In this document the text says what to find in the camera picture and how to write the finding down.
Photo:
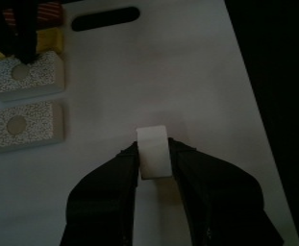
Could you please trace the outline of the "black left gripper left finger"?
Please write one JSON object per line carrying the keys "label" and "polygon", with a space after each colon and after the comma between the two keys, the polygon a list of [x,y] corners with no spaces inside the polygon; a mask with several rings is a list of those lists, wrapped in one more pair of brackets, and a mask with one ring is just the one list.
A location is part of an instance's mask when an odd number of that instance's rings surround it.
{"label": "black left gripper left finger", "polygon": [[58,246],[132,246],[138,165],[132,143],[78,181],[66,200]]}

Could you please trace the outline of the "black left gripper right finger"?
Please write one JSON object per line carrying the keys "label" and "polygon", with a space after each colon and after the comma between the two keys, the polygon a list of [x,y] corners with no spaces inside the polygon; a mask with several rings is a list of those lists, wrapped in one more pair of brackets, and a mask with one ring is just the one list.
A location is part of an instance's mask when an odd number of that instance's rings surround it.
{"label": "black left gripper right finger", "polygon": [[256,179],[232,163],[168,140],[192,246],[283,246]]}

